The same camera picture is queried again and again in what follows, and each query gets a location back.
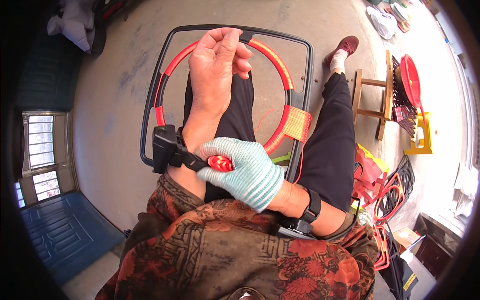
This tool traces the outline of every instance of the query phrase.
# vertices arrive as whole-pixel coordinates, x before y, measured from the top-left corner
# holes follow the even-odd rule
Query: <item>red plastic basket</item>
[[[420,108],[421,115],[423,117],[423,124],[427,124],[425,119],[425,113],[423,112],[423,106],[421,104],[421,89],[419,74],[417,67],[410,55],[405,54],[400,60],[400,71],[402,74],[402,83],[407,93],[407,97],[410,103],[416,108]]]

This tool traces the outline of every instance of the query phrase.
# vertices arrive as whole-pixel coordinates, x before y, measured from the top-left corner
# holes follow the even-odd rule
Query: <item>white sock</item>
[[[345,70],[345,60],[347,59],[348,52],[343,49],[338,49],[333,55],[332,62],[330,63],[330,70],[335,68],[341,68]]]

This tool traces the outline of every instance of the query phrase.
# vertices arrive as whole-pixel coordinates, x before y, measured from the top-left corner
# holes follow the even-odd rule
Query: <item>yellow plastic stool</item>
[[[421,114],[418,116],[418,127],[423,129],[423,139],[419,140],[418,147],[415,146],[415,140],[410,141],[410,149],[405,150],[404,153],[409,154],[433,154],[432,137],[437,135],[437,130],[432,129],[430,123],[431,112],[425,112],[425,119],[427,124],[423,124],[423,117]]]

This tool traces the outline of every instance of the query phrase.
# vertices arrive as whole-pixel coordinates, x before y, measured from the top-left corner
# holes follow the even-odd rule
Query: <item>black wrist strap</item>
[[[320,199],[320,195],[312,190],[307,190],[308,195],[310,196],[310,203],[305,208],[303,215],[300,217],[300,220],[305,221],[307,223],[312,223],[318,218],[320,214],[320,210],[322,209],[322,200]]]
[[[194,170],[195,172],[208,167],[207,162],[202,160],[197,155],[188,152],[185,141],[183,140],[182,130],[183,126],[179,127],[177,130],[177,151],[175,152],[170,165],[174,167],[180,167],[182,164],[184,164],[187,168]]]

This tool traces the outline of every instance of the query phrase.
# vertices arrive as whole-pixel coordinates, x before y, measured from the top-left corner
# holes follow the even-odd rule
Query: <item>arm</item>
[[[188,63],[192,80],[193,102],[183,128],[183,138],[190,152],[212,140],[225,110],[230,104],[232,75],[248,78],[252,69],[247,59],[252,53],[239,42],[239,29],[217,28],[208,31],[193,50]],[[182,187],[205,198],[206,184],[186,166],[169,167],[168,174]]]
[[[268,205],[268,209],[285,216],[300,218],[310,202],[307,191],[284,180],[282,187]],[[313,234],[324,237],[337,231],[344,223],[345,212],[322,201],[318,218],[312,222]]]
[[[227,190],[257,212],[268,208],[299,218],[310,202],[304,189],[284,180],[283,169],[272,163],[259,143],[220,137],[201,145],[197,154],[203,158],[212,155],[230,158],[233,171],[203,168],[197,176]],[[345,220],[345,212],[322,201],[320,214],[312,222],[313,233],[327,236],[341,228]]]

